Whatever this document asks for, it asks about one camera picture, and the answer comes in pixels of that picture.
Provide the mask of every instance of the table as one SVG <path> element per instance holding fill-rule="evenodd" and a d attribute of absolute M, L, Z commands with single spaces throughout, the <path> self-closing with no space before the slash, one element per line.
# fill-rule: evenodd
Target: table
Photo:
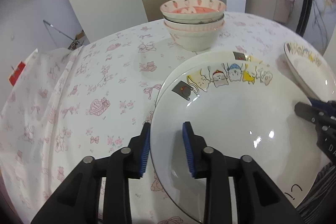
<path fill-rule="evenodd" d="M 254 15 L 227 12 L 225 21 L 209 50 L 254 55 L 296 83 L 283 47 L 306 41 Z M 152 119 L 165 78 L 199 53 L 176 45 L 158 20 L 73 52 L 35 54 L 5 104 L 0 126 L 1 171 L 23 223 L 30 223 L 83 157 L 106 157 L 139 135 Z M 129 185 L 133 223 L 195 222 L 169 199 L 150 158 L 144 177 Z"/>

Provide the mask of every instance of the pink heart print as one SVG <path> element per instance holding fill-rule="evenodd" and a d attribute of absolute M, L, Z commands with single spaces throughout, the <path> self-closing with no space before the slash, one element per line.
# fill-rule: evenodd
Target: pink heart print
<path fill-rule="evenodd" d="M 110 106 L 110 102 L 104 97 L 99 101 L 94 99 L 90 106 L 90 114 L 100 116 Z"/>

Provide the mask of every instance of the white tablecloth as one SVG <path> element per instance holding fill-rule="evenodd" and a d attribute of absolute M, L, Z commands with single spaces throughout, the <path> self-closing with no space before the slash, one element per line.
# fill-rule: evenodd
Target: white tablecloth
<path fill-rule="evenodd" d="M 284 42 L 306 41 L 254 15 L 227 12 L 225 21 L 210 50 L 253 55 L 294 81 Z M 1 171 L 22 221 L 30 223 L 83 157 L 107 157 L 139 135 L 152 119 L 165 78 L 198 53 L 176 45 L 158 20 L 71 53 L 34 54 L 4 106 L 0 126 Z M 144 177 L 130 180 L 130 200 L 133 223 L 194 223 L 164 192 L 150 159 Z"/>

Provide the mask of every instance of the bowl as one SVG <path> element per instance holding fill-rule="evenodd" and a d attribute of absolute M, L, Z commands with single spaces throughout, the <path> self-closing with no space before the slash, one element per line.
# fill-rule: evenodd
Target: bowl
<path fill-rule="evenodd" d="M 170 21 L 186 24 L 203 24 L 219 20 L 226 5 L 220 0 L 170 0 L 160 6 Z"/>
<path fill-rule="evenodd" d="M 220 27 L 223 24 L 224 15 L 220 19 L 214 22 L 203 23 L 203 24 L 176 23 L 168 19 L 165 19 L 164 22 L 169 28 L 172 28 L 174 30 L 179 30 L 179 31 L 188 31 L 188 32 L 211 31 L 213 29 Z"/>
<path fill-rule="evenodd" d="M 209 48 L 216 41 L 224 22 L 216 29 L 198 32 L 175 30 L 168 27 L 166 23 L 164 25 L 176 44 L 187 51 L 198 52 Z"/>

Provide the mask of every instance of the bolt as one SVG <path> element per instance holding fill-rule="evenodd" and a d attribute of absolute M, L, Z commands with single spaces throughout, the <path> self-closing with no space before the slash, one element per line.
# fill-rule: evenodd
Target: bolt
<path fill-rule="evenodd" d="M 203 149 L 203 151 L 204 151 L 205 153 L 207 153 L 207 154 L 211 154 L 211 153 L 214 152 L 213 148 L 210 147 L 210 146 L 205 147 L 205 148 Z"/>
<path fill-rule="evenodd" d="M 91 157 L 91 156 L 86 156 L 86 157 L 84 157 L 84 159 L 83 159 L 83 162 L 85 163 L 85 164 L 89 164 L 90 162 L 92 162 L 93 161 L 93 157 Z"/>
<path fill-rule="evenodd" d="M 253 159 L 250 155 L 244 155 L 241 157 L 244 162 L 251 162 Z"/>
<path fill-rule="evenodd" d="M 121 153 L 123 153 L 123 154 L 129 154 L 129 153 L 131 153 L 131 151 L 132 150 L 129 147 L 123 147 L 121 149 Z"/>

